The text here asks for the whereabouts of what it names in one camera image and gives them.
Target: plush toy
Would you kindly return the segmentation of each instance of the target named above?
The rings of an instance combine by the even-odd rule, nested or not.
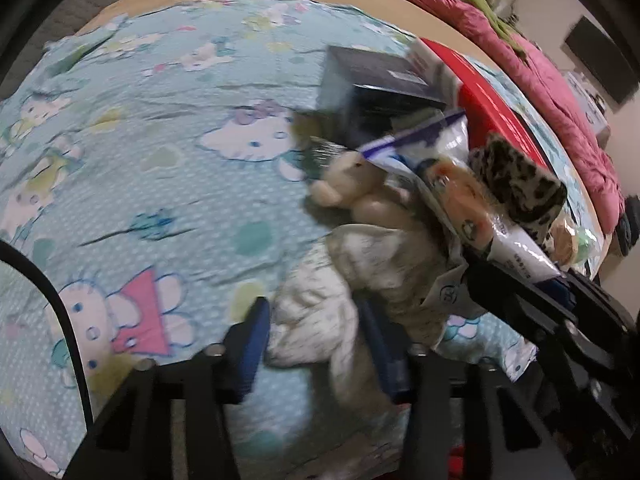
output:
[[[385,185],[386,171],[359,152],[344,152],[310,186],[311,198],[324,207],[351,210],[354,221],[388,229],[413,230],[420,222],[402,205],[401,190]]]

